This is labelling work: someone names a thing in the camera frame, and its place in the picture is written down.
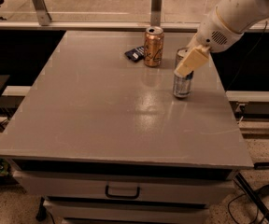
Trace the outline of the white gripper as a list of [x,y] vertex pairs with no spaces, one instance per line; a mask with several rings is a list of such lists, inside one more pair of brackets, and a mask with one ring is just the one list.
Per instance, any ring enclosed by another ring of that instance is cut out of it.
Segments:
[[201,21],[197,34],[187,45],[188,54],[178,63],[174,74],[185,77],[209,61],[209,51],[222,52],[236,43],[245,31],[238,13],[215,6]]

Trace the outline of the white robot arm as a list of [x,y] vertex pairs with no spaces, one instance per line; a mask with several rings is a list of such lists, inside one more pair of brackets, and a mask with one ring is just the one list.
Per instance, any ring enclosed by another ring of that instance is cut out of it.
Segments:
[[225,51],[255,23],[269,18],[269,0],[220,0],[201,21],[174,74],[185,77]]

